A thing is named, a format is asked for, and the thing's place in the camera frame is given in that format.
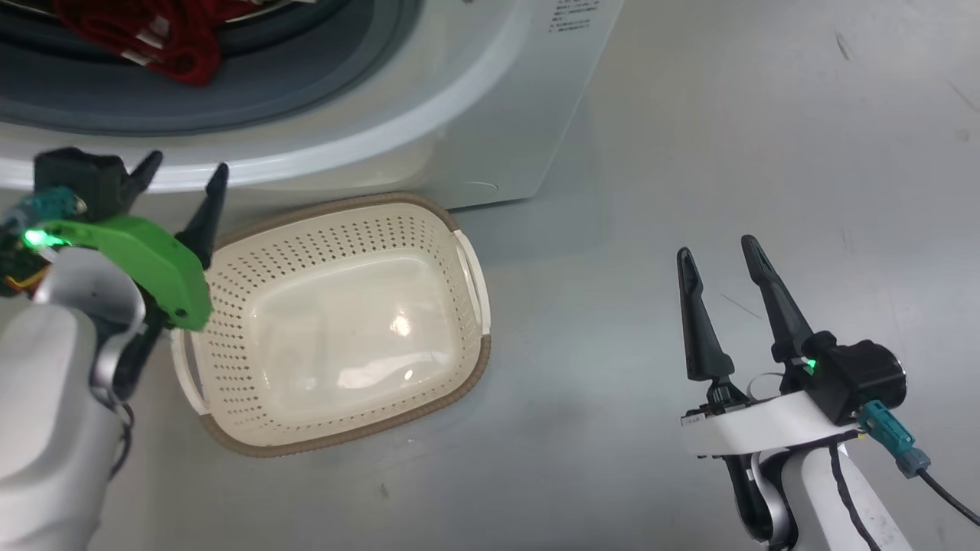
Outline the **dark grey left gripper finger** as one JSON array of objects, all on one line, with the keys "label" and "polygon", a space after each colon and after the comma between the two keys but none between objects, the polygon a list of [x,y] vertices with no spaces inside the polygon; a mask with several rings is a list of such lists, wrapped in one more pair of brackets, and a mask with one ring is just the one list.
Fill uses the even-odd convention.
[{"label": "dark grey left gripper finger", "polygon": [[185,228],[175,234],[175,239],[187,248],[200,262],[203,269],[211,266],[218,224],[224,209],[230,168],[220,163],[205,188],[205,199]]},{"label": "dark grey left gripper finger", "polygon": [[160,168],[164,155],[151,151],[122,181],[122,210],[131,210],[137,198],[147,191]]}]

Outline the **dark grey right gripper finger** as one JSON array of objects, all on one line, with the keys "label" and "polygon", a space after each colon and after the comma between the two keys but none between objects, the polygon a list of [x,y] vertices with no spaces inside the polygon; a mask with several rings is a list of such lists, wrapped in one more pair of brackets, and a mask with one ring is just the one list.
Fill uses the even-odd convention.
[{"label": "dark grey right gripper finger", "polygon": [[717,339],[703,294],[704,285],[692,252],[677,251],[677,279],[681,306],[686,374],[692,381],[725,380],[734,373],[733,362]]},{"label": "dark grey right gripper finger", "polygon": [[811,325],[799,310],[759,240],[753,235],[743,235],[740,243],[750,279],[762,293],[764,309],[773,333],[773,359],[776,362],[790,362],[804,357],[802,346],[813,335]]}]

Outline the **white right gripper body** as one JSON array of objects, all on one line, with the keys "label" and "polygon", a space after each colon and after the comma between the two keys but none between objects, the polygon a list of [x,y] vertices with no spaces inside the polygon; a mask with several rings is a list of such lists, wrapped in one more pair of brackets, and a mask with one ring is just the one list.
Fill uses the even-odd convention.
[{"label": "white right gripper body", "polygon": [[683,416],[681,440],[697,456],[750,455],[859,429],[853,422],[835,425],[805,391],[799,391],[720,415]]}]

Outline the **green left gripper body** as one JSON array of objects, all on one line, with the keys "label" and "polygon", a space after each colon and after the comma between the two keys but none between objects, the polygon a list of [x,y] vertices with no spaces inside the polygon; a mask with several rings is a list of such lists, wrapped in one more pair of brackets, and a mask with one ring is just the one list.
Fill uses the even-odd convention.
[{"label": "green left gripper body", "polygon": [[98,223],[55,220],[39,230],[70,246],[102,253],[156,301],[174,327],[186,331],[206,327],[211,316],[207,269],[157,223],[114,216]]}]

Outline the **red white lettered jersey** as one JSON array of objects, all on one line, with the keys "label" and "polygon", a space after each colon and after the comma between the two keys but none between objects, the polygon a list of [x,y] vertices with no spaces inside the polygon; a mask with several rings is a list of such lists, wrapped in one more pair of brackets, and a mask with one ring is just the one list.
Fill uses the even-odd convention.
[{"label": "red white lettered jersey", "polygon": [[217,28],[267,0],[52,0],[62,24],[136,65],[206,85],[223,60]]}]

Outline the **cream perforated basket brown rim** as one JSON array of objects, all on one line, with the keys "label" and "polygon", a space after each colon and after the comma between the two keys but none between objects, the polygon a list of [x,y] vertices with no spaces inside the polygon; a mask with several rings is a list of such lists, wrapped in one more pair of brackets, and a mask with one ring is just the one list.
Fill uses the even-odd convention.
[{"label": "cream perforated basket brown rim", "polygon": [[488,366],[479,258],[413,193],[318,204],[224,237],[210,320],[171,358],[203,427],[269,459],[356,442],[466,396]]}]

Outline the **white front-load washing machine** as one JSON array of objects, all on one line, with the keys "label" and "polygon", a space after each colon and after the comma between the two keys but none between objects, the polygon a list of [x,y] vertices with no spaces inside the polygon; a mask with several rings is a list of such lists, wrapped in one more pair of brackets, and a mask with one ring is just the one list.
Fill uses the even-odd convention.
[{"label": "white front-load washing machine", "polygon": [[624,0],[267,0],[217,28],[206,85],[0,0],[0,208],[73,146],[161,167],[139,212],[190,212],[230,168],[232,217],[417,191],[448,208],[535,195]]}]

